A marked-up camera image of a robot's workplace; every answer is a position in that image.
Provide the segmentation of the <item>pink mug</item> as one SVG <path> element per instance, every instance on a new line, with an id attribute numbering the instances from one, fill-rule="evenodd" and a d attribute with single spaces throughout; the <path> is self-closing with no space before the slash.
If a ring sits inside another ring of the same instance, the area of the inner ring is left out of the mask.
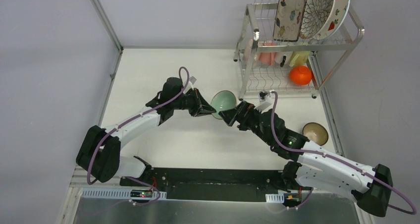
<path id="1" fill-rule="evenodd" d="M 259 42 L 259 46 L 275 46 L 274 42 Z M 259 55 L 259 61 L 263 64 L 268 64 L 270 66 L 274 65 L 274 59 L 276 52 L 262 52 Z"/>

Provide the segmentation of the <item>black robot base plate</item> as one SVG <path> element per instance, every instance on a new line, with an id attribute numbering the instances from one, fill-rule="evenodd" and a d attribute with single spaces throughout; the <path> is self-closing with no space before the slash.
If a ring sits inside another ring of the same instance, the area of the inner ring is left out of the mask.
<path id="1" fill-rule="evenodd" d="M 139 180 L 174 200 L 265 202 L 267 194 L 299 190 L 280 170 L 152 168 Z"/>

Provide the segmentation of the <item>white mug black handle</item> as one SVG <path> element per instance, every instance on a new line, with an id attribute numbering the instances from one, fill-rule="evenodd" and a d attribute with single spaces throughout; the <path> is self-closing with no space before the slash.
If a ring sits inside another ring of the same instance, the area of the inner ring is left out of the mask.
<path id="1" fill-rule="evenodd" d="M 293 52 L 277 52 L 274 61 L 280 66 L 283 67 L 287 65 L 291 59 Z"/>

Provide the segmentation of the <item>square floral plate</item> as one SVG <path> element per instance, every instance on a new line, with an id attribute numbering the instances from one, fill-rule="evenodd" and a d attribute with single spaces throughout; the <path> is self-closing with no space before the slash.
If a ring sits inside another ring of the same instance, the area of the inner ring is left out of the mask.
<path id="1" fill-rule="evenodd" d="M 296 42 L 299 38 L 306 0 L 278 0 L 272 38 Z"/>

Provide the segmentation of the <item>brown petal pattern plate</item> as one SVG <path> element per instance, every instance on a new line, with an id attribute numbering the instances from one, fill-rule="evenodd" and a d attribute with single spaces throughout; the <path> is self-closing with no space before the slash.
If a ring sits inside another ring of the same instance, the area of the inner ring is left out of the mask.
<path id="1" fill-rule="evenodd" d="M 302 39 L 321 40 L 325 37 L 333 4 L 334 0 L 306 0 L 300 29 Z"/>

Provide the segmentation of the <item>watermelon pattern round plate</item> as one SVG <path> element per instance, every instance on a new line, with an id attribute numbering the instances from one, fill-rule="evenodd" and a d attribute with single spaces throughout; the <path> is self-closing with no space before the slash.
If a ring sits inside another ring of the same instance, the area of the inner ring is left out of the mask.
<path id="1" fill-rule="evenodd" d="M 332 11 L 326 24 L 326 34 L 323 39 L 327 39 L 339 29 L 347 15 L 349 5 L 350 0 L 334 0 Z"/>

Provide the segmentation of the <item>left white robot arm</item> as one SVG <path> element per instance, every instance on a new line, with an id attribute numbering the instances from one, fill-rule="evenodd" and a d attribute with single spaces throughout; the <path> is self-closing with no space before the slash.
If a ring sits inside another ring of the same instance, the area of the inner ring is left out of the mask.
<path id="1" fill-rule="evenodd" d="M 121 150 L 141 134 L 166 122 L 175 110 L 187 110 L 192 117 L 216 112 L 191 82 L 170 77 L 162 90 L 132 117 L 107 128 L 90 127 L 77 154 L 77 165 L 102 183 L 116 176 L 132 177 L 141 187 L 148 185 L 151 173 L 147 169 L 151 165 L 137 156 L 122 156 Z"/>

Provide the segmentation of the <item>orange bowl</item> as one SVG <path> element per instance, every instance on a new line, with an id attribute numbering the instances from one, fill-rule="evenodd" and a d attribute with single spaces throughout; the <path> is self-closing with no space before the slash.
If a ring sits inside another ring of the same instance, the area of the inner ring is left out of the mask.
<path id="1" fill-rule="evenodd" d="M 308 85 L 312 81 L 313 74 L 309 68 L 300 65 L 291 69 L 290 80 L 297 85 Z"/>

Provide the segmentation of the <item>pale yellow mug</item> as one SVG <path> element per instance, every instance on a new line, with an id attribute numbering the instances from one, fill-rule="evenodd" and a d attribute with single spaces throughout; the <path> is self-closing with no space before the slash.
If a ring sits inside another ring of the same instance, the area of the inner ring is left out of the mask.
<path id="1" fill-rule="evenodd" d="M 290 57 L 289 66 L 296 67 L 306 65 L 311 51 L 294 51 Z"/>

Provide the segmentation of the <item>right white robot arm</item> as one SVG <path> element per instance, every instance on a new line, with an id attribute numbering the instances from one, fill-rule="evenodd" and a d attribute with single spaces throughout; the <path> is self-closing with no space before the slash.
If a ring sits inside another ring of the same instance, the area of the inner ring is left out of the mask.
<path id="1" fill-rule="evenodd" d="M 391 195 L 390 169 L 359 164 L 318 145 L 308 137 L 288 129 L 272 109 L 261 112 L 242 101 L 237 107 L 218 113 L 228 126 L 251 131 L 270 150 L 288 160 L 281 172 L 283 190 L 316 188 L 355 202 L 365 212 L 384 217 Z"/>

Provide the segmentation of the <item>brown dish under right arm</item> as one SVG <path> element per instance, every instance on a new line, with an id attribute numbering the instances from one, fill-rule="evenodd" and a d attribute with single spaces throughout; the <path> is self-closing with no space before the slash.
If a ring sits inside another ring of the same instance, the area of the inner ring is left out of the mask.
<path id="1" fill-rule="evenodd" d="M 325 145 L 329 140 L 327 129 L 317 122 L 309 122 L 304 125 L 302 134 L 320 146 Z"/>

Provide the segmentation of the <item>beige cup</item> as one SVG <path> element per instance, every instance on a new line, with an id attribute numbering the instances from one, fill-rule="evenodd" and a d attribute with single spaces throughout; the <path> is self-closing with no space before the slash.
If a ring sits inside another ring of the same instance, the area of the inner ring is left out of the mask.
<path id="1" fill-rule="evenodd" d="M 248 40 L 246 43 L 246 46 L 243 52 L 243 58 L 242 58 L 244 66 L 247 65 L 247 62 L 251 53 L 252 45 L 253 45 L 253 39 Z"/>

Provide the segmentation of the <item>mint green bowl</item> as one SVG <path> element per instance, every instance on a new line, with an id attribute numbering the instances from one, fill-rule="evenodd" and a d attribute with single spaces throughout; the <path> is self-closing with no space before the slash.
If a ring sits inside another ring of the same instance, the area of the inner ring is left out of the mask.
<path id="1" fill-rule="evenodd" d="M 221 116 L 218 114 L 221 111 L 230 110 L 237 106 L 237 99 L 236 96 L 228 90 L 219 91 L 215 96 L 212 98 L 210 105 L 216 110 L 212 116 L 215 119 L 222 119 Z"/>

